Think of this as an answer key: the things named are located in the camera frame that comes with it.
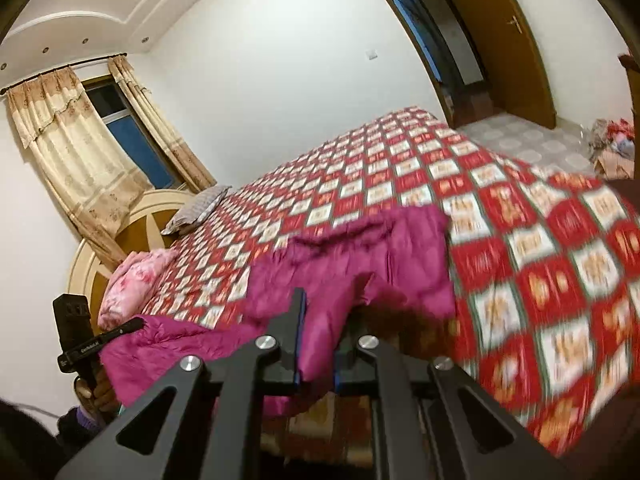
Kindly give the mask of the person's left hand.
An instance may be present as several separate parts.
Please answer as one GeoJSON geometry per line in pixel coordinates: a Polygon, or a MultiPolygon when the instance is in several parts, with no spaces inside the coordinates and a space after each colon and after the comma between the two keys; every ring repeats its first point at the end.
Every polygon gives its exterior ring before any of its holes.
{"type": "Polygon", "coordinates": [[[85,379],[75,379],[74,389],[81,406],[93,418],[105,414],[115,415],[119,411],[120,403],[103,367],[94,373],[94,379],[96,384],[93,387],[85,379]]]}

